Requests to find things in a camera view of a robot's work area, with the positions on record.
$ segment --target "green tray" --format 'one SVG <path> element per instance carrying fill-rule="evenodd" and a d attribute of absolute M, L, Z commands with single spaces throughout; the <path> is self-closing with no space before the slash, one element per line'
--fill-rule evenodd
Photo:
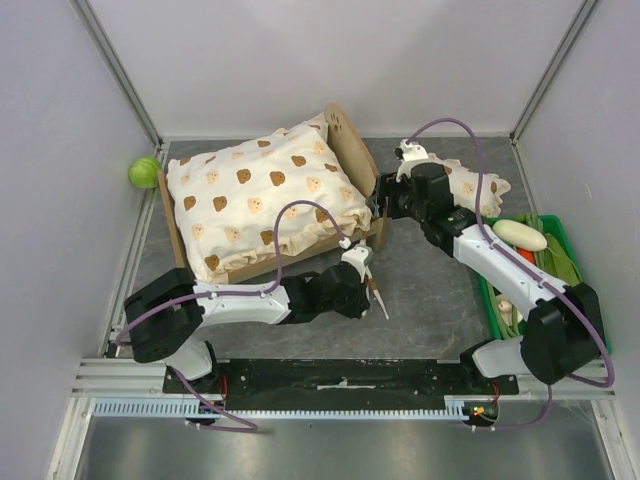
<path fill-rule="evenodd" d="M 509 220 L 514 219 L 514 217 L 500 217 L 491 220 L 495 222 L 502 218 L 507 218 Z M 569 243 L 569 239 L 567 238 L 567 233 L 564 231 L 560 219 L 555 215 L 539 215 L 538 218 L 542 220 L 542 229 L 544 233 L 550 233 L 551 235 L 556 237 L 556 239 L 560 243 L 560 246 L 564 248 L 564 251 L 567 252 L 569 258 L 573 261 L 580 274 L 582 274 L 580 266 L 576 261 L 576 255 L 573 252 L 573 248 L 571 248 L 571 244 Z M 489 298 L 489 288 L 491 287 L 489 287 L 489 283 L 484 279 L 484 277 L 479 275 L 479 279 L 482 301 L 484 303 L 484 308 L 487 311 L 487 316 L 489 317 L 489 330 L 491 331 L 491 335 L 493 336 L 493 338 L 502 340 L 503 338 L 500 334 L 500 328 L 498 327 L 498 319 L 496 318 L 496 315 L 491 306 L 491 299 Z M 609 350 L 609 353 L 611 353 L 611 345 L 609 345 L 609 342 L 607 342 L 607 349 Z"/>

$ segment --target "bear print fabric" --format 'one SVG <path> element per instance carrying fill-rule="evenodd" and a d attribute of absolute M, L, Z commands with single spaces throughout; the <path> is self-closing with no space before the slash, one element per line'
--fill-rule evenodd
<path fill-rule="evenodd" d="M 327 145 L 322 114 L 291 130 L 217 152 L 169 162 L 167 185 L 196 278 L 226 282 L 226 273 L 275 255 L 274 223 L 286 204 L 312 200 L 342 230 L 368 230 L 371 212 Z M 297 255 L 334 235 L 327 216 L 309 205 L 289 208 L 280 249 Z"/>

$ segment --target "gray mat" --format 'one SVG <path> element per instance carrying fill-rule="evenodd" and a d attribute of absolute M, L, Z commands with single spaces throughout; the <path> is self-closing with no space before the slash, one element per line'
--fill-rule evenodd
<path fill-rule="evenodd" d="M 511 183 L 503 214 L 528 211 L 513 150 L 506 138 L 482 140 L 490 171 Z M 215 151 L 238 142 L 173 142 L 169 158 Z M 399 139 L 365 139 L 381 172 L 397 169 L 393 149 Z M 423 139 L 422 145 L 440 158 L 459 158 L 476 169 L 473 145 L 466 138 Z M 337 262 L 333 251 L 285 268 L 286 274 L 322 271 Z M 175 266 L 162 203 L 158 198 L 136 289 Z M 210 338 L 219 358 L 440 358 L 456 359 L 460 352 L 489 338 L 476 275 L 432 247 L 412 220 L 391 224 L 387 244 L 374 256 L 371 270 L 385 301 L 386 320 L 375 301 L 361 320 L 331 313 L 305 325 L 268 326 L 255 323 L 220 325 Z M 273 274 L 253 279 L 266 282 Z"/>

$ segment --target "patterned pillow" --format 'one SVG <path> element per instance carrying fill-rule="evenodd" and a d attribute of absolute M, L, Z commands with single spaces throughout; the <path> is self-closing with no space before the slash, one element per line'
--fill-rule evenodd
<path fill-rule="evenodd" d="M 196 278 L 225 281 L 226 272 L 274 256 L 276 216 L 293 200 L 319 203 L 347 235 L 369 229 L 371 212 L 329 149 L 327 129 L 318 115 L 289 131 L 169 162 L 167 185 Z M 294 206 L 280 223 L 280 248 L 297 255 L 333 234 L 322 211 Z"/>
<path fill-rule="evenodd" d="M 460 164 L 460 160 L 448 158 L 440 160 L 434 153 L 429 154 L 429 162 L 444 166 L 449 175 L 449 189 L 453 193 L 453 202 L 460 206 L 476 211 L 476 189 L 478 188 L 478 173 L 472 172 Z M 500 215 L 502 205 L 501 195 L 511 190 L 511 184 L 489 173 L 482 177 L 482 192 L 480 192 L 480 213 L 485 217 Z"/>

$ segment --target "toy bed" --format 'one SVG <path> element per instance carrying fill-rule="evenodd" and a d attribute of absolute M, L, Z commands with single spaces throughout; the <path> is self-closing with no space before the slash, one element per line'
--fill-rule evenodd
<path fill-rule="evenodd" d="M 365 147 L 351 120 L 339 104 L 332 103 L 328 105 L 324 111 L 324 118 L 328 124 L 328 146 L 335 153 L 340 167 L 353 187 L 365 198 L 368 198 L 373 192 L 378 175 L 378 169 L 371 154 Z M 176 266 L 188 267 L 187 249 L 185 248 L 185 243 L 176 222 L 175 202 L 167 186 L 167 176 L 164 172 L 159 172 L 158 177 L 160 194 L 167 217 Z M 352 240 L 360 240 L 363 237 L 371 238 L 373 248 L 380 249 L 384 245 L 386 228 L 387 219 L 375 219 L 371 221 L 367 231 L 356 228 L 353 234 L 350 235 L 350 238 Z M 295 256 L 283 255 L 283 263 L 289 265 L 337 247 L 337 235 L 322 238 Z M 239 283 L 274 270 L 276 267 L 276 259 L 267 258 L 227 272 L 228 281 L 229 283 Z"/>

